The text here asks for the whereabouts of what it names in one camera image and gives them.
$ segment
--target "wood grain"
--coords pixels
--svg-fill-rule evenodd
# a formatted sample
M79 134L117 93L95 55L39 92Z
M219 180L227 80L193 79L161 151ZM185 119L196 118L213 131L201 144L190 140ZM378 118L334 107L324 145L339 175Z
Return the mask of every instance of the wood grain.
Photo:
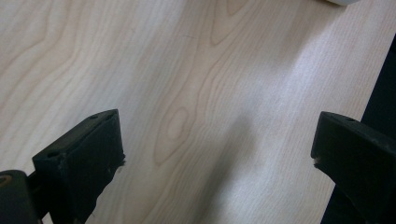
M319 223L319 112L359 119L396 2L0 2L0 168L120 110L126 154L88 223Z

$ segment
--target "white object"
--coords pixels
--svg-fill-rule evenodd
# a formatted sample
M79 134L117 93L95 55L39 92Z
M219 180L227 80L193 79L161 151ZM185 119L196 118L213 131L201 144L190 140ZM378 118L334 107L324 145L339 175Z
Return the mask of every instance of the white object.
M333 3L338 4L340 6L347 6L349 4L359 2L360 0L327 0L327 1L333 2Z

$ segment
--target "wooden floor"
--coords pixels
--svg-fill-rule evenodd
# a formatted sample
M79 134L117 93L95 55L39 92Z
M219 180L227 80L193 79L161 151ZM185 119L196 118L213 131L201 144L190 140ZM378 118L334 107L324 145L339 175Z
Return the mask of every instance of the wooden floor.
M361 118L395 11L1 1L0 169L33 172L38 151L118 108L126 164L88 223L319 223L333 188L309 156L319 112Z

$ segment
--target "light wood surface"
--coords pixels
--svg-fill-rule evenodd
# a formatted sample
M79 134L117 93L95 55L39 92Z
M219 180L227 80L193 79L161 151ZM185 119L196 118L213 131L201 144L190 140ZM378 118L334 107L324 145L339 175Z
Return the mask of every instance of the light wood surface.
M126 165L88 223L319 223L322 110L359 119L396 1L0 1L0 168L118 108Z

